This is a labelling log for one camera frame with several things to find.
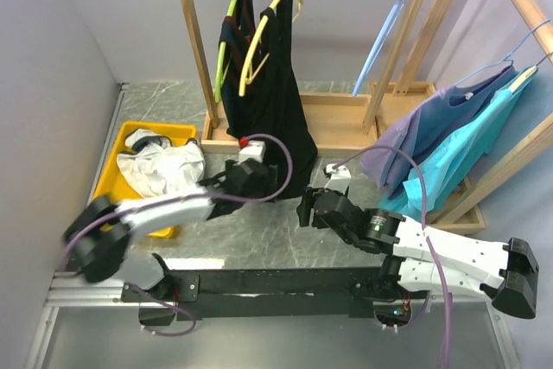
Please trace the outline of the black tank top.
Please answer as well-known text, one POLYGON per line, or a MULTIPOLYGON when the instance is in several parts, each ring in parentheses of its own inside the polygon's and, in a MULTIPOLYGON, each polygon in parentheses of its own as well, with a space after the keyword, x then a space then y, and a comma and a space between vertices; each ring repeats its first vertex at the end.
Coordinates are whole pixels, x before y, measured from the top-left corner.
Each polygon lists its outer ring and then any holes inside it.
POLYGON ((260 13, 260 20, 267 16, 269 22, 258 45, 253 69, 265 55, 270 56, 246 87, 254 92, 255 99, 249 135, 272 135, 287 147, 291 156, 292 175, 287 187, 277 196, 279 200, 302 196, 317 157, 292 68, 292 23, 296 16, 293 8, 294 0, 282 0, 276 11, 268 6, 260 13))

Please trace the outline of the yellow clothes hanger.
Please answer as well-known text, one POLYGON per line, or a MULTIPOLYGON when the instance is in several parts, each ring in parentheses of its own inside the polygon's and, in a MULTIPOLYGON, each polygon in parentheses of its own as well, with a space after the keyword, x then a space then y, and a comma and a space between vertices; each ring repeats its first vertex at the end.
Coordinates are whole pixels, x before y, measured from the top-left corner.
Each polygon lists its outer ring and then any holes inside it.
MULTIPOLYGON (((277 5, 281 1, 282 0, 273 0, 270 3, 269 8, 272 9, 273 11, 276 11, 277 5)), ((259 62, 257 68, 253 69, 253 60, 256 55, 256 52, 258 51, 258 45, 262 40, 262 35, 268 22, 269 22, 269 18, 267 16, 263 16, 257 26, 254 36, 251 38, 251 43, 246 53, 244 64, 240 74, 240 79, 239 79, 238 95, 240 98, 245 96, 246 87, 250 85, 252 81, 256 78, 261 68, 263 67, 264 63, 268 60, 270 56, 269 54, 265 55, 265 57, 259 62)))

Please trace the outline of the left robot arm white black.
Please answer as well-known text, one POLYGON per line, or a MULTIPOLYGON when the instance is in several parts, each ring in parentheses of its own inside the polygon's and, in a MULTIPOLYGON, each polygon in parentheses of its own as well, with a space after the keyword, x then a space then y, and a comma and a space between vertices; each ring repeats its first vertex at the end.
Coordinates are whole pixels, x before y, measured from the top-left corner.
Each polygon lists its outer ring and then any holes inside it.
POLYGON ((228 161, 216 176, 172 194, 120 202, 101 195, 64 232, 66 255, 75 260, 86 282, 118 278, 160 302, 174 291, 175 280, 160 255, 131 252, 137 239, 234 213, 276 190, 277 168, 249 158, 228 161))

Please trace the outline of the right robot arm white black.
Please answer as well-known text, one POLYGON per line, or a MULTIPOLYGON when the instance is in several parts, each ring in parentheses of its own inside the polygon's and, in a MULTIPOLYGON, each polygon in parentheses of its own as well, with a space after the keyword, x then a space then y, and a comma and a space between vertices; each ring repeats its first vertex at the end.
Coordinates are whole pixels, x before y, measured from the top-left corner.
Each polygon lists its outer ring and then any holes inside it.
POLYGON ((296 213, 300 226, 330 229, 348 245, 384 255, 378 287, 386 297, 446 290, 487 299, 519 319, 537 315, 539 265, 523 239, 490 242, 423 227, 398 213, 361 209, 327 188, 307 188, 296 213))

